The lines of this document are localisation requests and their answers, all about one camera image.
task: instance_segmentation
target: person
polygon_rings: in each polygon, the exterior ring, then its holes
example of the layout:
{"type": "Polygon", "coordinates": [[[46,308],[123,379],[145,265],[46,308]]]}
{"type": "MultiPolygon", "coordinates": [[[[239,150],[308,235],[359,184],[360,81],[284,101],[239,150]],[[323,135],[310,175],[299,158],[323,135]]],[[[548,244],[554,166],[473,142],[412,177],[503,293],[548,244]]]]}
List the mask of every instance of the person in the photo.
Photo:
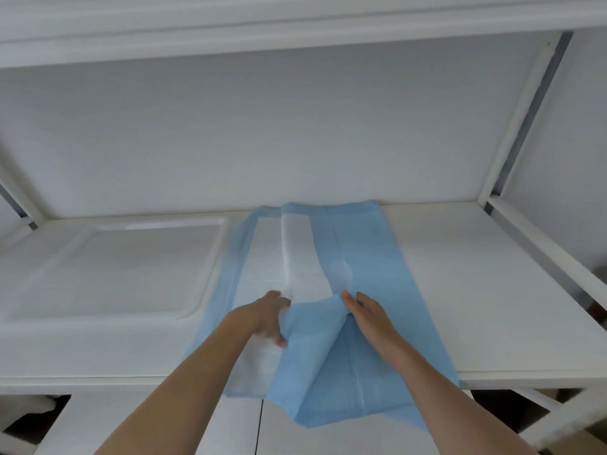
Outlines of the person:
{"type": "MultiPolygon", "coordinates": [[[[346,291],[342,299],[369,343],[405,381],[441,455],[536,453],[432,367],[398,334],[377,301],[361,293],[354,299],[346,291]]],[[[280,333],[279,313],[289,305],[288,299],[273,290],[228,313],[95,455],[193,455],[251,336],[287,346],[280,333]]]]}

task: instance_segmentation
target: blue disposable pad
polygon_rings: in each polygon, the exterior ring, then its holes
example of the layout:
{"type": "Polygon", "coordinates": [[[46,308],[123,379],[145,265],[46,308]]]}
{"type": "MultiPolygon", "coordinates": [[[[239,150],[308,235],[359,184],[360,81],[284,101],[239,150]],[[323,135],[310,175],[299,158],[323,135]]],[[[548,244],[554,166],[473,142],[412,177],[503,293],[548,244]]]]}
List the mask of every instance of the blue disposable pad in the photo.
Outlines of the blue disposable pad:
{"type": "Polygon", "coordinates": [[[458,377],[376,202],[261,207],[233,233],[212,300],[188,353],[234,307],[267,290],[292,306],[280,320],[285,350],[252,338],[227,396],[265,398],[316,427],[377,413],[425,428],[400,376],[360,333],[339,294],[379,301],[398,332],[456,385],[458,377]]]}

